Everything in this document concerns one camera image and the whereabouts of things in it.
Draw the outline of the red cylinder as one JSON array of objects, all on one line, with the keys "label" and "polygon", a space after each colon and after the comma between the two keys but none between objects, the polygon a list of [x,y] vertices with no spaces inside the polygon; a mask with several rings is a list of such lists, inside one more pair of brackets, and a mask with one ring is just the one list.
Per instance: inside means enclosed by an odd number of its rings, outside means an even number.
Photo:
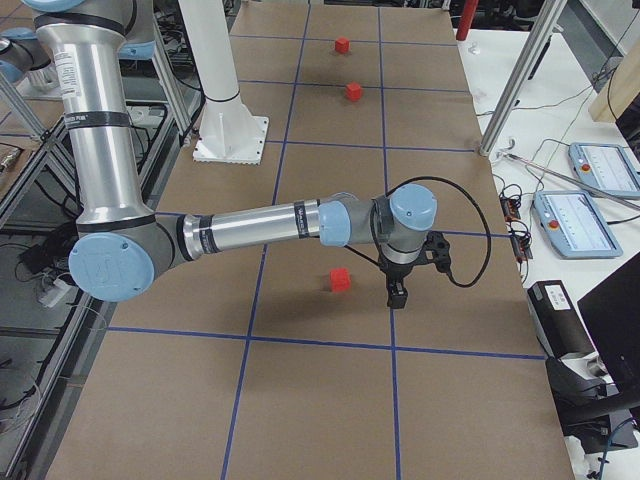
[{"label": "red cylinder", "polygon": [[467,39],[469,30],[471,29],[475,13],[479,4],[479,0],[466,0],[460,16],[456,40],[465,41]]}]

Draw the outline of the red cube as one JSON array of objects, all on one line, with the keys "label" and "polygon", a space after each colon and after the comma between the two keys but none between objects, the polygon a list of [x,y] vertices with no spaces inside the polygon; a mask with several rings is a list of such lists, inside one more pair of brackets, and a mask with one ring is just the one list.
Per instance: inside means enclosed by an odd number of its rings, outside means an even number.
[{"label": "red cube", "polygon": [[351,276],[347,268],[334,268],[329,272],[330,290],[344,292],[351,288]]},{"label": "red cube", "polygon": [[351,102],[357,102],[362,98],[363,88],[357,82],[350,82],[344,89],[345,97]]},{"label": "red cube", "polygon": [[334,41],[334,50],[339,54],[347,54],[350,50],[350,40],[346,37],[338,37]]}]

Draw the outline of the small circuit board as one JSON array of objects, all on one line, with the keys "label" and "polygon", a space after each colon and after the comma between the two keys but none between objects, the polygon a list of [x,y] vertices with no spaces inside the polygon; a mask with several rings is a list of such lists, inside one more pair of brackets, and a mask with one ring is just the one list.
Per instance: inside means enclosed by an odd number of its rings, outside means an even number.
[{"label": "small circuit board", "polygon": [[512,222],[521,219],[519,200],[514,198],[501,197],[500,205],[506,222]]}]

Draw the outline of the teach pendant far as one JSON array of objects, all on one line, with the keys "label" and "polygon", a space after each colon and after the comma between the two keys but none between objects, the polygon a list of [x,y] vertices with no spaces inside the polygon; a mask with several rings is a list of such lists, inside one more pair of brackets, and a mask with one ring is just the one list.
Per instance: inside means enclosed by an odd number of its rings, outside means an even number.
[{"label": "teach pendant far", "polygon": [[639,198],[639,172],[622,146],[572,143],[569,158],[583,183],[624,199]]}]

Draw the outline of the teach pendant near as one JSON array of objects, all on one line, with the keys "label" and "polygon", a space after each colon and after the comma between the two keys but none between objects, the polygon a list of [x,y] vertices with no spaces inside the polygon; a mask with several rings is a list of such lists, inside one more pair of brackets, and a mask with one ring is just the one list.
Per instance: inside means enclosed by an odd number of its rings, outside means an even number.
[{"label": "teach pendant near", "polygon": [[536,192],[533,210],[551,246],[565,259],[610,259],[623,254],[595,202],[583,190]]}]

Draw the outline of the black box with label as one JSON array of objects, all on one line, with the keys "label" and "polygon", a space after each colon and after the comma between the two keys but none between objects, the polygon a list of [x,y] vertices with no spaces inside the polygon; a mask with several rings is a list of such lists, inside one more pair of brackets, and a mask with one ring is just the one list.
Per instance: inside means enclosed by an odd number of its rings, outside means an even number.
[{"label": "black box with label", "polygon": [[537,337],[549,356],[580,359],[595,352],[561,280],[535,282],[527,295]]}]

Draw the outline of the teach pendant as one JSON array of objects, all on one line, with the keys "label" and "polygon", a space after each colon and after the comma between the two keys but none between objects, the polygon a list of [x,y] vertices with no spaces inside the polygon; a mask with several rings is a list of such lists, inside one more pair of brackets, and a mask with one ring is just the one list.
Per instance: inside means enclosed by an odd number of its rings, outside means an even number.
[{"label": "teach pendant", "polygon": [[551,246],[565,259],[610,259],[623,254],[595,202],[583,190],[536,192],[533,210]]},{"label": "teach pendant", "polygon": [[569,158],[583,183],[624,199],[639,198],[639,172],[622,146],[572,143]]}]

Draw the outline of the black monitor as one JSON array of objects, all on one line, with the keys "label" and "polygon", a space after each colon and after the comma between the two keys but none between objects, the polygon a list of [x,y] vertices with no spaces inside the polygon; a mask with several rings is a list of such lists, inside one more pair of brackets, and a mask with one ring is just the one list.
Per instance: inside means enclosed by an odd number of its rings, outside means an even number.
[{"label": "black monitor", "polygon": [[621,390],[639,386],[639,255],[578,301],[587,331]]}]

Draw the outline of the aluminium frame post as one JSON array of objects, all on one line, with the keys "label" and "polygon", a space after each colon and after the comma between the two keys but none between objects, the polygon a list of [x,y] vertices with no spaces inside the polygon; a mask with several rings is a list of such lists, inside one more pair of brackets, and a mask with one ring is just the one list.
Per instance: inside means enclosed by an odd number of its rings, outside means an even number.
[{"label": "aluminium frame post", "polygon": [[546,0],[543,2],[537,20],[527,36],[525,44],[506,82],[506,86],[497,105],[494,107],[494,112],[482,136],[478,148],[478,153],[481,156],[488,157],[491,153],[512,110],[515,108],[515,102],[525,81],[529,77],[544,45],[552,35],[553,28],[566,4],[567,0]]}]

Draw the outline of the grabber stick green tip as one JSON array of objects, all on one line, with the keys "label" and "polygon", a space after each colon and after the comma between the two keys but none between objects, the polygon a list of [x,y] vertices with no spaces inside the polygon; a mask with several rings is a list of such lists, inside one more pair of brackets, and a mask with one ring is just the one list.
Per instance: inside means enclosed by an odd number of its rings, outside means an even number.
[{"label": "grabber stick green tip", "polygon": [[502,156],[510,161],[515,161],[518,162],[522,165],[524,165],[527,168],[533,168],[535,170],[538,170],[544,174],[556,177],[558,179],[561,179],[565,182],[571,183],[572,185],[578,186],[580,188],[582,188],[583,190],[589,192],[589,193],[593,193],[599,197],[602,198],[606,198],[606,199],[610,199],[613,200],[615,202],[621,203],[621,204],[625,204],[628,203],[630,200],[636,201],[638,200],[638,197],[632,197],[629,196],[628,194],[617,194],[617,193],[610,193],[608,191],[602,190],[598,187],[592,186],[588,183],[585,183],[584,181],[581,181],[577,178],[568,176],[568,175],[564,175],[562,173],[556,172],[552,169],[549,169],[547,167],[541,166],[539,164],[536,164],[535,162],[532,162],[530,160],[527,160],[523,157],[520,157],[518,155],[515,155],[513,153],[503,153]]}]

